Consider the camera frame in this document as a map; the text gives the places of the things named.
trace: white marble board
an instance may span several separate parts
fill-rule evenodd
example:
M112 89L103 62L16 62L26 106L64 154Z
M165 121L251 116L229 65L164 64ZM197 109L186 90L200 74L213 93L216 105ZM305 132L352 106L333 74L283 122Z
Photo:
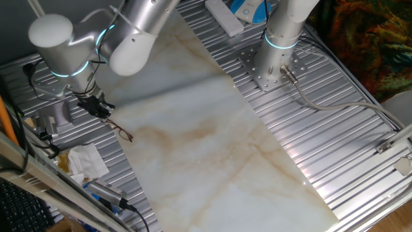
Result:
M165 232L321 232L338 222L177 12L144 69L99 86Z

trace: connector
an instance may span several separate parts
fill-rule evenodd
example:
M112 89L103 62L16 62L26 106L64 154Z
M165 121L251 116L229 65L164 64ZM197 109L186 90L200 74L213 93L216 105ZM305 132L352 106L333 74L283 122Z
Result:
M288 66L286 65L282 65L281 67L281 73L283 75L286 75L289 78L289 81L295 85L297 83L297 79L295 77L295 75L289 70Z

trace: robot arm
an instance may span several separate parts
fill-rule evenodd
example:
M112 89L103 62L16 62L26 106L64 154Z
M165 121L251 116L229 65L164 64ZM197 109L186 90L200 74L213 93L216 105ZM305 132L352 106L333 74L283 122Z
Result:
M114 106L106 103L102 90L96 85L91 61L100 55L119 75L140 71L179 0L125 2L115 22L112 22L114 15L105 10L90 13L77 25L56 14L34 21L28 32L30 41L59 80L36 89L63 98L64 89L69 88L79 99L79 106L96 117L108 118Z
M276 79L281 76L282 65L291 65L294 46L318 1L281 1L269 18L262 47L256 55L256 76ZM121 13L115 10L121 17L115 22L113 14L106 11L94 11L74 26L61 15L38 18L29 29L29 38L59 82L36 88L63 98L64 89L69 87L79 99L80 107L96 117L108 118L114 106L105 102L102 90L96 85L96 69L91 60L100 56L119 75L139 72L178 2L126 0Z

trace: yellow object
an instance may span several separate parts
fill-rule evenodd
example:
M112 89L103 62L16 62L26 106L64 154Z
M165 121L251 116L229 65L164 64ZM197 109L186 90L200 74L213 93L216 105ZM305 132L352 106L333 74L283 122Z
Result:
M15 144L19 145L19 142L17 141L17 137L15 136L15 133L14 133L12 122L10 121L10 118L8 116L5 103L3 102L3 99L1 97L0 97L0 119L3 122L3 126L5 127L7 137L11 141L13 141Z
M68 173L70 171L69 152L66 152L65 154L59 154L59 161L57 162L57 165L65 173Z

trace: metal grooved surface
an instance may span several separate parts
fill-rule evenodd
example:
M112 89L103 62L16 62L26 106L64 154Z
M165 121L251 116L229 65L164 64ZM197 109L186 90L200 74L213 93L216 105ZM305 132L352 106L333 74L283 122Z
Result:
M392 167L399 157L409 153L406 147L390 157L376 152L375 147L392 136L393 131L373 110L354 107L315 111L305 106L290 84L266 93L258 88L236 53L261 41L263 25L246 24L241 35L229 38L204 7L204 1L185 1L178 11L341 220L332 231L344 231L411 182L412 176L403 177ZM298 46L316 53L305 43ZM329 59L300 51L297 54L308 68L307 75L298 77L299 82L315 103L330 105L371 98ZM38 55L32 55L0 67L0 76L27 116L53 104L36 98L21 71L22 65L39 59ZM44 84L55 81L44 63L38 66L33 79ZM67 148L95 143L110 170L103 179L128 193L132 204L150 223L151 231L161 231L114 132L79 108L76 98L66 100L75 127L62 132L55 143ZM135 214L124 212L122 220L133 229L145 231Z
M47 102L37 99L33 90L28 85L27 78L21 70L21 67L24 64L32 63L39 59L40 57L38 55L32 55L12 64L0 67L0 77L6 81L14 101L26 114L25 117L30 117L36 110L54 103L54 101ZM44 84L50 84L56 81L45 63L38 65L33 80ZM42 99L47 99L46 96L43 96L40 93L39 96ZM115 133L100 122L99 119L92 117L85 110L79 108L77 106L78 101L74 96L65 98L65 101L69 103L74 127L59 133L59 138L54 140L54 144L58 145L60 148L72 148L82 144L94 143L110 171L108 174L104 175L102 179L127 192L129 203L132 203L132 205L143 214L149 224L150 231L162 231L131 166L117 141ZM53 208L52 213L53 216L57 216L57 220L62 218L57 209ZM146 231L142 220L137 214L130 211L123 211L120 214L120 218L132 229Z
M331 231L344 231L412 181L411 175L403 177L393 168L399 157L410 153L406 146L392 156L375 150L394 132L373 110L316 111L306 107L289 83L271 92L256 85L238 51L261 42L264 25L245 24L242 34L230 38L203 0L188 0L178 11L339 218ZM299 42L297 47L307 51L295 50L308 68L298 79L309 99L322 105L372 99L353 77L313 54L313 46Z

